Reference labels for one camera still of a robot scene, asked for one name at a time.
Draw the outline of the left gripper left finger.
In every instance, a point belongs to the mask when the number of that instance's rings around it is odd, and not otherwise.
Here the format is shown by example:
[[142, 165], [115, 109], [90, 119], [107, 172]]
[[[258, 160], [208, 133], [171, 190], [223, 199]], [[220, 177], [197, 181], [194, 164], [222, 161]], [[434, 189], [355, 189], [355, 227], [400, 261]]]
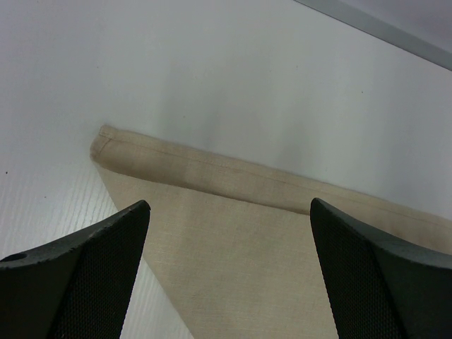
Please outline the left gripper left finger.
[[1, 260], [2, 338], [119, 338], [150, 221], [128, 208]]

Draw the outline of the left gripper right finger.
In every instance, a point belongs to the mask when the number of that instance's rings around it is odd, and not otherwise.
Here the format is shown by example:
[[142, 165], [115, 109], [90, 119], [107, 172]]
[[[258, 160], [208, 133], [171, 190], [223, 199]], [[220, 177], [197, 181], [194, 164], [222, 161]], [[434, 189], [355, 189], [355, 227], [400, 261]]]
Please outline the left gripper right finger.
[[451, 256], [359, 221], [320, 198], [310, 206], [339, 338], [450, 338]]

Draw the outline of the beige cloth napkin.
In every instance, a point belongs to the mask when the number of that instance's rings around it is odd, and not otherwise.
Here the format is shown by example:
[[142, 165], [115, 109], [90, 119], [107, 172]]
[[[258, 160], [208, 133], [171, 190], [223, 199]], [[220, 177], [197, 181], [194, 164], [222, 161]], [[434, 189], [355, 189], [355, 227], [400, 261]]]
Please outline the beige cloth napkin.
[[336, 338], [309, 221], [320, 198], [444, 253], [451, 221], [334, 185], [103, 126], [90, 156], [115, 204], [151, 208], [143, 257], [195, 338]]

